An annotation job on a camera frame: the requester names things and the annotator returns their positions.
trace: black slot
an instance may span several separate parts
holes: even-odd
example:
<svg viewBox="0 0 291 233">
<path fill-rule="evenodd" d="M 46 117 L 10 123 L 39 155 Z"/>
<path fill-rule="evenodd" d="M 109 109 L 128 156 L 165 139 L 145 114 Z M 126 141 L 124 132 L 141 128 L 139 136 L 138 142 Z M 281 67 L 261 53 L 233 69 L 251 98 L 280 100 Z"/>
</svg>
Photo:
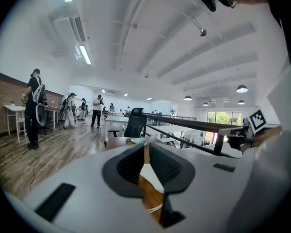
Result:
<svg viewBox="0 0 291 233">
<path fill-rule="evenodd" d="M 213 167 L 216 167 L 218 169 L 227 171 L 227 172 L 234 172 L 235 167 L 234 166 L 228 166 L 228 165 L 224 165 L 224 164 L 220 164 L 220 163 L 216 163 L 213 165 Z"/>
<path fill-rule="evenodd" d="M 57 213 L 66 203 L 76 187 L 71 184 L 62 183 L 49 197 L 35 210 L 45 220 L 52 222 Z"/>
</svg>

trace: white shirt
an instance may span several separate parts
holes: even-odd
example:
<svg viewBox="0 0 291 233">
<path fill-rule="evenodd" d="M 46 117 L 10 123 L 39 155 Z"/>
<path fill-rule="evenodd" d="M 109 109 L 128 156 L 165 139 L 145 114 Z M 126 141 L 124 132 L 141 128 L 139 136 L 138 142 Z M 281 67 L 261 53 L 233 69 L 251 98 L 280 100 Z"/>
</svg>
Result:
<svg viewBox="0 0 291 233">
<path fill-rule="evenodd" d="M 101 104 L 100 104 L 100 100 L 99 99 L 94 99 L 93 103 L 99 103 L 99 105 L 93 105 L 93 109 L 95 111 L 101 111 Z"/>
</svg>

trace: office chair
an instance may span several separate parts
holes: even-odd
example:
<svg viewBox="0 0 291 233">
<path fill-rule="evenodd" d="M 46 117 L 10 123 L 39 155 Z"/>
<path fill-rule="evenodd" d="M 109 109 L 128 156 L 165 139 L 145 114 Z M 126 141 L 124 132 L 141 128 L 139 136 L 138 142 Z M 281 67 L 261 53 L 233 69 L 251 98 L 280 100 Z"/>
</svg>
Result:
<svg viewBox="0 0 291 233">
<path fill-rule="evenodd" d="M 44 131 L 44 135 L 47 135 L 46 130 L 53 132 L 52 128 L 46 127 L 45 124 L 52 120 L 51 117 L 46 117 L 45 106 L 43 104 L 38 104 L 35 108 L 35 115 L 38 121 L 38 128 Z"/>
<path fill-rule="evenodd" d="M 141 130 L 146 126 L 147 117 L 142 114 L 143 108 L 134 108 L 129 116 L 128 124 L 124 132 L 124 137 L 139 137 Z M 112 132 L 114 137 L 117 137 L 116 132 L 119 130 L 108 130 Z"/>
</svg>

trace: window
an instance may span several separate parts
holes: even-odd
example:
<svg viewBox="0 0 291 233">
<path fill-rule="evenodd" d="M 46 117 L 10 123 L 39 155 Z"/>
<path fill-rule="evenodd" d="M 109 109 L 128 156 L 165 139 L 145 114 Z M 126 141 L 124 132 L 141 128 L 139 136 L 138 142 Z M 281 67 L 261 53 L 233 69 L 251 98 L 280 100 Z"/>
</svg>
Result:
<svg viewBox="0 0 291 233">
<path fill-rule="evenodd" d="M 229 125 L 242 124 L 242 113 L 241 112 L 223 112 L 223 111 L 208 111 L 207 122 L 221 123 Z M 217 139 L 217 133 L 206 132 L 204 142 L 214 144 Z"/>
</svg>

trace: qr code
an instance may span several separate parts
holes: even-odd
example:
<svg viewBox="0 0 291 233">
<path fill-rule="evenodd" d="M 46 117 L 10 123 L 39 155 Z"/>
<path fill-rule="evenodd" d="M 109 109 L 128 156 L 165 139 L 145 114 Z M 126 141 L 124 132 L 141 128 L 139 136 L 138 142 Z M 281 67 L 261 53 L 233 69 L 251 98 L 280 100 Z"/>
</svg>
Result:
<svg viewBox="0 0 291 233">
<path fill-rule="evenodd" d="M 249 117 L 249 119 L 254 132 L 261 130 L 267 124 L 266 119 L 261 110 L 258 110 L 257 112 L 253 113 Z"/>
</svg>

